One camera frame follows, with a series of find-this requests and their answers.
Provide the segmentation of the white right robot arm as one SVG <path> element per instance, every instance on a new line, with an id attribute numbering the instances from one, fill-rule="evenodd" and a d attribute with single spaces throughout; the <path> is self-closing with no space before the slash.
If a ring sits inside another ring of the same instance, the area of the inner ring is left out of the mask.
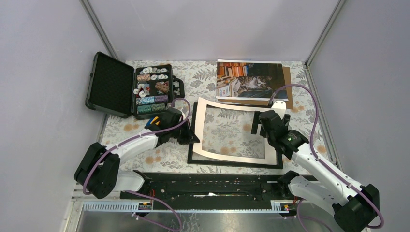
<path id="1" fill-rule="evenodd" d="M 309 171 L 320 184 L 288 171 L 278 179 L 278 195 L 284 199 L 292 196 L 305 199 L 332 215 L 343 231 L 361 232 L 378 215 L 378 189 L 372 184 L 363 186 L 311 149 L 307 137 L 289 129 L 290 115 L 279 114 L 283 104 L 277 101 L 269 110 L 255 111 L 251 134 L 265 138 L 278 155 Z"/>

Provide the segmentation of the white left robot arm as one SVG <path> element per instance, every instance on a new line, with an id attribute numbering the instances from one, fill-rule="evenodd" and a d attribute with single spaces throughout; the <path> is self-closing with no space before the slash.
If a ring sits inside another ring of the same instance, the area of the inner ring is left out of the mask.
<path id="1" fill-rule="evenodd" d="M 107 197 L 112 191 L 131 191 L 143 199 L 149 195 L 149 184 L 138 172 L 122 171 L 120 166 L 170 139 L 181 145 L 200 142 L 188 118 L 175 108 L 153 117 L 138 134 L 111 148 L 98 142 L 91 144 L 74 173 L 74 180 L 83 187 L 85 195 L 97 199 Z"/>

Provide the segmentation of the black picture frame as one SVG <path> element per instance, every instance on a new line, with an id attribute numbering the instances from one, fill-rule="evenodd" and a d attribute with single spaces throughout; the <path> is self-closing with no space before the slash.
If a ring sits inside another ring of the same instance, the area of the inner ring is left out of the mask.
<path id="1" fill-rule="evenodd" d="M 282 155 L 279 153 L 276 154 L 276 158 L 278 158 L 277 164 L 252 164 L 252 163 L 244 163 L 244 162 L 234 162 L 234 161 L 222 161 L 222 160 L 199 160 L 193 158 L 193 146 L 199 145 L 199 143 L 189 145 L 188 149 L 188 164 L 200 164 L 200 165 L 215 165 L 215 166 L 228 166 L 228 167 L 245 167 L 245 168 L 266 168 L 266 169 L 283 169 L 283 161 Z"/>

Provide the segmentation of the white mat board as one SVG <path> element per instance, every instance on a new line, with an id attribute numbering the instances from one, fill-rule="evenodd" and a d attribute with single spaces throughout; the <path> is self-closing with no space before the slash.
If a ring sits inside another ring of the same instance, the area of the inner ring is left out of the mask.
<path id="1" fill-rule="evenodd" d="M 222 161 L 234 161 L 234 162 L 244 162 L 244 163 L 252 163 L 252 164 L 277 164 L 278 158 L 276 158 L 276 151 L 275 149 L 270 146 L 267 140 L 264 138 L 264 159 L 256 159 L 256 158 L 246 158 L 246 157 L 233 157 L 233 156 L 226 156 L 226 155 L 219 155 L 211 152 L 207 152 L 202 150 L 202 139 L 203 139 L 203 129 L 204 129 L 204 119 L 205 119 L 205 112 L 207 106 L 210 105 L 212 107 L 217 108 L 224 108 L 224 109 L 231 109 L 231 110 L 238 110 L 238 111 L 260 111 L 265 112 L 270 109 L 270 107 L 261 107 L 261 106 L 244 106 L 244 105 L 233 105 L 233 104 L 222 104 L 212 102 L 203 98 L 199 98 L 196 111 L 192 114 L 192 126 L 194 127 L 195 135 L 200 139 L 199 145 L 193 146 L 193 152 L 205 157 L 205 160 L 222 160 Z M 261 126 L 258 126 L 257 135 L 260 136 Z"/>

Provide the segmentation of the cat photo print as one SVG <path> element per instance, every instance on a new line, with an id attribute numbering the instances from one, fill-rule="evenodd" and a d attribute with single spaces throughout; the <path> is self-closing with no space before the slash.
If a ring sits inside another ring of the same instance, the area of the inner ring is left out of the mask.
<path id="1" fill-rule="evenodd" d="M 281 62 L 217 61 L 217 99 L 267 101 L 290 83 L 290 67 Z"/>

